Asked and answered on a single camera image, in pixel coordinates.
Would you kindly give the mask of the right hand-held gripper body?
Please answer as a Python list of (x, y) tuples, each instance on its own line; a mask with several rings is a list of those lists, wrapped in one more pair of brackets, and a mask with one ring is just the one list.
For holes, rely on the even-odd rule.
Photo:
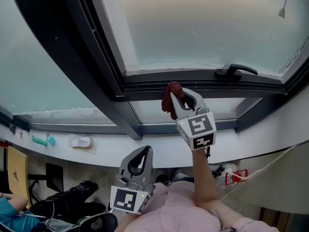
[(215, 144), (216, 125), (208, 107), (199, 107), (194, 111), (178, 108), (176, 116), (178, 131), (191, 151)]

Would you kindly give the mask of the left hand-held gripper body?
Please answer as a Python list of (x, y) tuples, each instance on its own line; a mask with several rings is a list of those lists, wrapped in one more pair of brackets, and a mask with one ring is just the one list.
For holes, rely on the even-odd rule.
[(110, 207), (140, 215), (151, 199), (155, 185), (125, 178), (118, 174), (116, 185), (111, 186)]

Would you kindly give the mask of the dark red cloth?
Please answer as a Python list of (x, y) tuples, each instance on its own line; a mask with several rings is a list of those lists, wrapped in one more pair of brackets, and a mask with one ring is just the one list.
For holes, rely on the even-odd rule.
[(185, 95), (182, 86), (178, 82), (173, 81), (168, 84), (165, 95), (162, 99), (161, 102), (162, 111), (170, 113), (170, 117), (173, 120), (176, 120), (177, 116), (172, 104), (172, 99), (170, 96), (171, 93), (173, 93), (176, 97), (178, 97), (182, 102), (182, 104), (185, 104)]

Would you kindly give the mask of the white window sill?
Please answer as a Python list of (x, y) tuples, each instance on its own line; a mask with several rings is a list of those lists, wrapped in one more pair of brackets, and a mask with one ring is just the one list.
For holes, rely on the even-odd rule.
[[(32, 136), (43, 138), (44, 131), (15, 134), (0, 124), (0, 139), (14, 145), (54, 158), (99, 166), (119, 167), (122, 159), (133, 150), (149, 145), (154, 152), (155, 168), (189, 167), (191, 150), (178, 135), (149, 135), (133, 140), (126, 135), (94, 135), (95, 154), (68, 147), (67, 133), (56, 133), (55, 145), (47, 147), (32, 141)], [(309, 140), (309, 86), (275, 113), (240, 132), (219, 131), (211, 147), (212, 163), (240, 160), (275, 152)]]

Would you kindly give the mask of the person's right forearm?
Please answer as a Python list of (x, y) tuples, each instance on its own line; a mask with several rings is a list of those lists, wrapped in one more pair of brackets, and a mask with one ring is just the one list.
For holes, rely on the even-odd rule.
[(231, 228), (243, 216), (220, 201), (204, 149), (192, 151), (196, 206), (215, 214), (222, 227)]

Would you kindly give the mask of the person's left forearm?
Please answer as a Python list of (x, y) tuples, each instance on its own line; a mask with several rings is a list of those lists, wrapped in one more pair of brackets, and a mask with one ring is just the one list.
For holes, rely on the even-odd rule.
[(115, 229), (114, 232), (124, 232), (126, 227), (133, 221), (135, 220), (139, 215), (137, 214), (132, 214), (132, 213), (127, 213), (122, 221), (118, 224), (117, 228)]

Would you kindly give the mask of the person's dark shoe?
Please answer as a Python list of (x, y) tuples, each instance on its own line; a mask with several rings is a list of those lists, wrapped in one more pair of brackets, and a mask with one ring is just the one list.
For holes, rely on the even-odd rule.
[(162, 183), (163, 185), (168, 185), (170, 182), (169, 176), (167, 174), (160, 174), (156, 177), (156, 183)]

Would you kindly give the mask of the small low glass pane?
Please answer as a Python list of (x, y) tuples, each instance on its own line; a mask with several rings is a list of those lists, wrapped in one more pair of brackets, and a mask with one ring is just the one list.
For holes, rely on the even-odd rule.
[[(205, 99), (215, 120), (236, 119), (260, 101), (259, 98), (213, 98)], [(132, 101), (130, 103), (143, 124), (173, 122), (161, 109), (161, 100)]]

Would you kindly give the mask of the black office chair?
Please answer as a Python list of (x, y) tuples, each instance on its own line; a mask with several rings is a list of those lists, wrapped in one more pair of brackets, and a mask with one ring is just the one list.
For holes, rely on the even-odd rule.
[(81, 218), (77, 224), (80, 232), (114, 232), (118, 227), (118, 220), (113, 213), (104, 212)]

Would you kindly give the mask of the small black box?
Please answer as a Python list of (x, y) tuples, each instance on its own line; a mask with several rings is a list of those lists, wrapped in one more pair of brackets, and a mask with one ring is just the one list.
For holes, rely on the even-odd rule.
[(222, 172), (225, 170), (225, 167), (223, 167), (222, 165), (210, 164), (210, 170), (213, 178), (216, 178), (222, 175)]

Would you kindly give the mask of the black bag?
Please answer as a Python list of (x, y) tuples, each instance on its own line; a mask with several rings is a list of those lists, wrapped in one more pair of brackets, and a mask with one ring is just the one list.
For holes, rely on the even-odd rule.
[(35, 203), (30, 208), (30, 212), (47, 218), (76, 223), (81, 218), (97, 215), (106, 210), (106, 206), (101, 203), (86, 201), (97, 190), (96, 183), (84, 181), (67, 191), (56, 193)]

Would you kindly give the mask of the person's pink shirt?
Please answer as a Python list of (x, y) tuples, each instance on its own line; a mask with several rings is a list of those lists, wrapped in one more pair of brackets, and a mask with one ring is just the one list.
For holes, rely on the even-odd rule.
[(279, 232), (244, 216), (225, 229), (215, 214), (196, 206), (194, 194), (194, 184), (188, 181), (177, 181), (168, 187), (157, 183), (142, 214), (124, 232)]

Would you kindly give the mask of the bagged white slipper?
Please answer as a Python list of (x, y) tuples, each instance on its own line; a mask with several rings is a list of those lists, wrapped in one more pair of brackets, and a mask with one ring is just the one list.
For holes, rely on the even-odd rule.
[(68, 147), (83, 152), (95, 154), (95, 140), (89, 136), (71, 134), (68, 138)]

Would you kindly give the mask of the clear plastic bag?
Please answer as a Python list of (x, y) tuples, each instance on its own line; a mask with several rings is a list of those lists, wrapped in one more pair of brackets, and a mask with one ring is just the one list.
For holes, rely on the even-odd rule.
[(235, 173), (238, 167), (233, 163), (224, 163), (222, 168), (221, 175), (215, 178), (215, 182), (219, 189), (226, 189), (236, 183), (237, 178), (231, 173)]

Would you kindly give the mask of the frosted hinged window sash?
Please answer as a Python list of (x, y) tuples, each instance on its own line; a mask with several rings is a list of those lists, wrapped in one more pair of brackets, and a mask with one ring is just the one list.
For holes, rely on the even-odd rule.
[[(284, 96), (309, 84), (309, 0), (78, 0), (108, 93), (158, 100), (170, 81), (205, 98)], [(240, 80), (217, 79), (239, 64)]]

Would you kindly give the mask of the teal tube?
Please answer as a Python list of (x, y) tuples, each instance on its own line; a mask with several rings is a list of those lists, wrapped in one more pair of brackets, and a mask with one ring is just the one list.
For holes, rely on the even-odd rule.
[(37, 144), (43, 145), (43, 146), (45, 146), (45, 147), (47, 147), (47, 146), (48, 146), (48, 142), (47, 142), (46, 140), (43, 140), (43, 139), (38, 138), (38, 137), (34, 137), (34, 136), (32, 136), (32, 141), (33, 141), (34, 143), (37, 143)]

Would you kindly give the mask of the brown wooden panel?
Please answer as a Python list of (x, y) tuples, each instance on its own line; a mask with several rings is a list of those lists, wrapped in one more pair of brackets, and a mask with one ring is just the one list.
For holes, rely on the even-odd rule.
[(261, 207), (259, 220), (277, 228), (279, 232), (286, 232), (289, 228), (290, 216), (290, 213)]

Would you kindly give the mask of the red plastic frame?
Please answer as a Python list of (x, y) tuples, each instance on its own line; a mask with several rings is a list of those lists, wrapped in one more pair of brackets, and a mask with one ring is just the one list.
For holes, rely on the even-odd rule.
[(225, 186), (229, 186), (235, 183), (245, 182), (248, 179), (248, 170), (239, 170), (232, 172), (227, 170), (225, 173)]

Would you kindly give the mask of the dark fixed window frame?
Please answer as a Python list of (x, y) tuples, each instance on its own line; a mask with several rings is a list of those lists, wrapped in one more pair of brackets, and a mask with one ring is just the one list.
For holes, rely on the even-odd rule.
[[(30, 123), (12, 115), (18, 127), (50, 132), (124, 134), (134, 140), (144, 135), (177, 134), (174, 122), (141, 123), (130, 104), (133, 101), (119, 101), (108, 93), (107, 80), (101, 70), (108, 66), (108, 61), (99, 52), (98, 43), (78, 0), (15, 0), (15, 3), (54, 63), (112, 121), (112, 124)], [(167, 86), (158, 100), (162, 101)], [(252, 97), (260, 101), (236, 119), (215, 120), (217, 129), (242, 132), (275, 113), (307, 86), (294, 89), (284, 96)]]

